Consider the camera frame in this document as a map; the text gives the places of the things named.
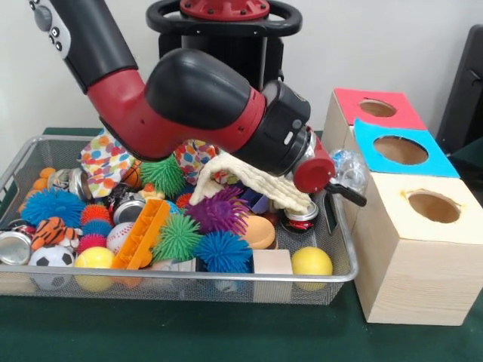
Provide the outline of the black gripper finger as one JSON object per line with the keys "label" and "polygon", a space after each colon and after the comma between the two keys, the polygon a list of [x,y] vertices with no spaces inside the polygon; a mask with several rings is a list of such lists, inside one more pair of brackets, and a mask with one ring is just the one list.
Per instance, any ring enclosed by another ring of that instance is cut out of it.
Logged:
{"label": "black gripper finger", "polygon": [[359,207],[364,207],[367,204],[367,198],[364,195],[342,184],[328,183],[325,186],[325,190],[333,195],[341,195],[343,198],[351,201]]}

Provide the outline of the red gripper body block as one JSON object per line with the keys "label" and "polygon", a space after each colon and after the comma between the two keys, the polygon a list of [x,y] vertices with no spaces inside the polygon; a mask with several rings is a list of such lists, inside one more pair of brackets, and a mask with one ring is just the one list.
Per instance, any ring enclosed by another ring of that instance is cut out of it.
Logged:
{"label": "red gripper body block", "polygon": [[334,162],[320,139],[311,134],[305,152],[294,166],[294,185],[303,193],[318,192],[329,183],[334,174]]}

